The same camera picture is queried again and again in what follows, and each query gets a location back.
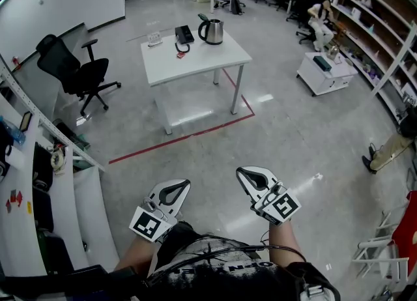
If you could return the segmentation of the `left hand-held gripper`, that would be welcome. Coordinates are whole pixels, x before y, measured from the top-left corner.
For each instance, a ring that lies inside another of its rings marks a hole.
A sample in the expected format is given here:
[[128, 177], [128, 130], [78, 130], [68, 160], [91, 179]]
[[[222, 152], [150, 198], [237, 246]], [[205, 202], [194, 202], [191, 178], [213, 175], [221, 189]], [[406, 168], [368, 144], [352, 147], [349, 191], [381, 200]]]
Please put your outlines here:
[[163, 237], [178, 222], [175, 216], [190, 187], [188, 179], [173, 179], [157, 184], [149, 197], [136, 208], [129, 225], [130, 230], [150, 242]]

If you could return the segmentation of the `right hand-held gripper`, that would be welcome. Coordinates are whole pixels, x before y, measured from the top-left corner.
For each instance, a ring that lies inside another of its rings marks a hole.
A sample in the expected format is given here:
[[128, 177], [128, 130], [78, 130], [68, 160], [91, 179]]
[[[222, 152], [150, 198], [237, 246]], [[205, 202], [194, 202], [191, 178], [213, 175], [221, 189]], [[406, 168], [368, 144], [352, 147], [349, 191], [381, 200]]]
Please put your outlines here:
[[237, 168], [236, 177], [251, 197], [251, 210], [273, 225], [289, 221], [302, 205], [290, 188], [286, 188], [271, 170], [258, 166]]

